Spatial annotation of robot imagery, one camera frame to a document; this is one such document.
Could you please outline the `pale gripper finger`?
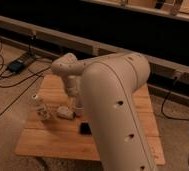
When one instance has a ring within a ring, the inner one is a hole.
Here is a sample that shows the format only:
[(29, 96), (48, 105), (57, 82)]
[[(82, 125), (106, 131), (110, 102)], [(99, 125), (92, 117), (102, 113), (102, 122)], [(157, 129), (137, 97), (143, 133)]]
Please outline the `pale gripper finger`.
[(72, 106), (73, 106), (73, 108), (80, 107), (80, 97), (79, 96), (72, 98)]

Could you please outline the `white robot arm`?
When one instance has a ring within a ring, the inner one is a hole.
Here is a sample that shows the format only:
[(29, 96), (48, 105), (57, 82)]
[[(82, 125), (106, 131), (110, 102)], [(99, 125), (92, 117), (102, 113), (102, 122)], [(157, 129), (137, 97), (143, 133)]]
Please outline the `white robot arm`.
[(79, 95), (104, 171), (157, 171), (132, 94), (150, 75), (139, 53), (79, 60), (68, 53), (52, 63), (68, 95)]

